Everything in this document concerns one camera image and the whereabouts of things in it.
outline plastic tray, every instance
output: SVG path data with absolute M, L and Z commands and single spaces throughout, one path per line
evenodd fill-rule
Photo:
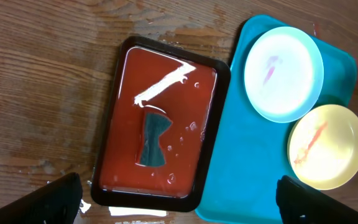
M 295 124 L 273 123 L 253 109 L 244 88 L 244 65 L 253 43 L 270 29 L 287 26 L 259 15 L 243 26 L 231 64 L 221 123 L 206 185 L 196 213 L 211 222 L 282 223 L 275 202 L 277 181 L 295 176 L 287 159 L 288 135 Z M 357 78 L 355 60 L 315 37 L 323 56 L 324 83 L 315 106 L 347 106 Z

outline table surface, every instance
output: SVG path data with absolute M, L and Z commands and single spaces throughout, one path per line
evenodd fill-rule
M 119 44 L 142 35 L 229 62 L 241 24 L 268 14 L 353 55 L 358 0 L 0 0 L 0 207 L 81 175 L 76 223 L 203 223 L 194 212 L 114 218 L 90 197 Z M 358 79 L 349 105 L 358 115 Z M 358 211 L 358 173 L 324 192 Z

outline dark green sponge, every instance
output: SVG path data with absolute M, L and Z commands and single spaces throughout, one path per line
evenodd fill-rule
M 143 145 L 137 163 L 142 166 L 159 167 L 165 165 L 164 155 L 160 147 L 160 136 L 171 126 L 172 122 L 164 114 L 145 112 Z

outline tray rim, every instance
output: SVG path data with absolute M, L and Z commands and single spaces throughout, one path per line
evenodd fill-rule
M 163 54 L 178 57 L 183 60 L 189 60 L 200 65 L 205 65 L 215 69 L 217 78 L 212 98 L 211 108 L 205 127 L 205 138 L 201 145 L 200 157 L 197 163 L 195 178 L 191 192 L 182 198 L 166 197 L 162 195 L 134 194 L 131 192 L 118 192 L 103 190 L 99 185 L 101 166 L 103 163 L 106 143 L 110 128 L 110 120 L 114 105 L 116 102 L 119 84 L 122 77 L 122 69 L 126 59 L 126 53 L 132 47 L 139 46 Z M 176 212 L 190 212 L 194 210 L 201 202 L 202 193 L 208 173 L 209 163 L 212 157 L 213 146 L 218 133 L 219 122 L 223 112 L 223 105 L 229 88 L 231 71 L 228 65 L 220 60 L 198 55 L 183 49 L 163 44 L 141 36 L 132 36 L 127 38 L 120 47 L 119 59 L 116 65 L 115 76 L 112 79 L 109 103 L 101 123 L 103 130 L 102 138 L 92 177 L 91 196 L 92 199 L 104 206 L 114 207 L 137 207 L 155 210 L 170 210 Z

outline yellow plate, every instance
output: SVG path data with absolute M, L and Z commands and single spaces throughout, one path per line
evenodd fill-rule
M 358 117 L 338 105 L 324 105 L 306 114 L 288 139 L 288 159 L 304 183 L 329 190 L 358 171 Z

